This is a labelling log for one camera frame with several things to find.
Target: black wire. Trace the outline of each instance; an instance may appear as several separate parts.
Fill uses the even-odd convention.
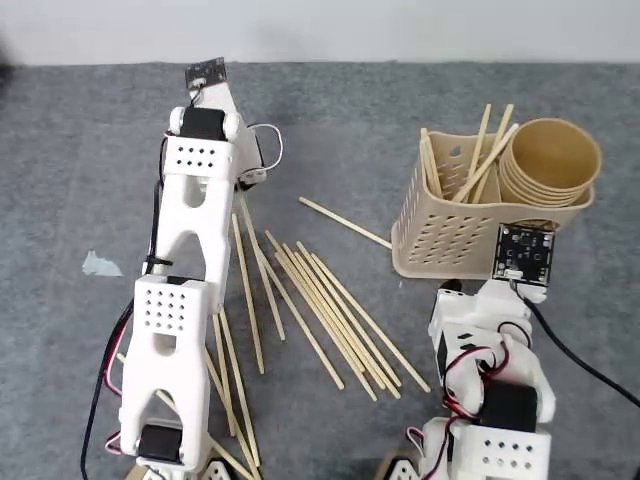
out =
[[[149,257],[147,259],[153,259],[156,255],[156,243],[158,241],[158,221],[160,218],[160,189],[162,188],[160,180],[158,180],[153,188],[153,221],[151,224],[151,241],[149,242]],[[145,268],[145,274],[151,273],[153,269],[153,262],[147,261]],[[118,337],[123,328],[127,326],[129,317],[133,314],[133,298],[129,301],[127,306],[120,314],[120,318],[113,326],[113,330],[107,340],[107,345],[102,355],[102,361],[100,363],[100,369],[98,370],[98,377],[96,378],[96,384],[93,389],[93,398],[91,399],[91,407],[89,408],[89,418],[87,419],[87,425],[84,431],[84,438],[82,440],[82,452],[80,453],[80,472],[82,473],[83,480],[88,480],[87,476],[87,452],[89,450],[89,441],[91,440],[91,430],[93,429],[93,423],[96,417],[96,410],[98,409],[98,400],[100,399],[100,392],[102,390],[102,383],[104,382],[105,370],[109,362],[109,358],[115,348]]]
[[[167,137],[162,139],[160,144],[160,158],[158,159],[158,178],[160,179],[160,186],[164,188],[164,146],[167,143]]]
[[[569,347],[567,347],[564,343],[562,343],[562,341],[556,336],[556,334],[553,333],[553,330],[551,330],[551,327],[549,326],[547,321],[544,319],[544,316],[542,315],[540,310],[538,310],[538,307],[535,305],[535,303],[533,303],[527,297],[524,297],[524,296],[520,295],[518,293],[518,287],[517,286],[512,286],[512,288],[516,292],[516,294],[522,299],[522,301],[525,303],[525,305],[527,307],[529,307],[529,310],[531,310],[533,315],[538,319],[538,322],[540,323],[540,326],[542,327],[542,329],[549,336],[551,341],[553,343],[555,343],[556,346],[562,351],[562,353],[564,353],[567,357],[569,357],[576,364],[578,364],[579,367],[581,367],[584,370],[586,370],[587,373],[590,373],[591,375],[596,377],[598,380],[600,380],[602,383],[604,383],[604,384],[608,385],[609,387],[613,388],[616,392],[618,392],[624,398],[629,400],[636,407],[640,408],[640,399],[638,399],[638,397],[633,395],[626,388],[622,387],[618,383],[614,382],[613,380],[611,380],[607,376],[605,376],[602,373],[600,373],[598,370],[593,368],[591,365],[589,365],[584,360],[582,360],[580,357],[578,357],[575,353],[573,353],[569,349]]]
[[[500,325],[498,325],[498,333],[500,332],[500,329],[504,326],[504,325],[511,325],[513,327],[516,327],[518,330],[520,330],[520,332],[522,332],[522,334],[524,335],[524,338],[527,339],[527,348],[529,350],[531,350],[531,337],[529,336],[529,334],[527,333],[527,331],[522,328],[522,326],[518,325],[516,322],[510,322],[510,321],[506,321],[506,322],[502,322]]]

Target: circuit board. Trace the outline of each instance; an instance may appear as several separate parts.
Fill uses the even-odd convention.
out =
[[[548,286],[554,232],[501,224],[492,278]]]

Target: basket hole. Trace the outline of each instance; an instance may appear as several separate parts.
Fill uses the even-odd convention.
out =
[[[456,145],[449,151],[449,156],[451,158],[458,158],[460,155],[462,155],[462,148],[460,148],[460,145]]]

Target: white 3d-printed bracket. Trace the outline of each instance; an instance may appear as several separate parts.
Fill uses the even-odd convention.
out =
[[[208,454],[210,386],[203,349],[211,287],[198,280],[168,280],[145,275],[135,284],[133,334],[119,411],[120,447],[127,455],[138,455],[137,441],[148,420],[145,409],[155,392],[164,390],[173,398],[182,425],[182,465],[171,468],[197,471]]]

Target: white cable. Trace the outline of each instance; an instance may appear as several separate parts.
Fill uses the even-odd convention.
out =
[[[120,439],[120,432],[110,437],[104,444],[104,449],[112,455],[122,455],[122,451],[113,444]]]
[[[411,443],[413,443],[415,445],[415,447],[418,449],[418,452],[420,452],[420,457],[424,457],[424,451],[422,450],[422,445],[418,444],[418,442],[416,441],[416,439],[413,437],[413,432],[420,432],[420,430],[418,430],[416,427],[409,427],[406,430],[406,435],[407,438],[409,439],[409,441]]]
[[[275,162],[273,162],[269,166],[250,168],[249,170],[245,170],[240,175],[238,175],[239,177],[242,177],[242,176],[244,176],[244,175],[246,175],[248,173],[254,173],[254,172],[265,172],[266,173],[269,170],[273,170],[274,168],[276,168],[280,164],[280,161],[282,160],[282,153],[284,152],[284,143],[282,142],[282,133],[280,132],[280,129],[278,127],[276,127],[275,125],[271,124],[271,123],[254,123],[253,125],[248,125],[247,126],[247,128],[250,128],[251,130],[253,130],[255,128],[260,128],[260,127],[270,128],[274,132],[276,132],[276,135],[278,136],[278,143],[280,144],[280,152],[278,153],[278,158],[276,159]]]

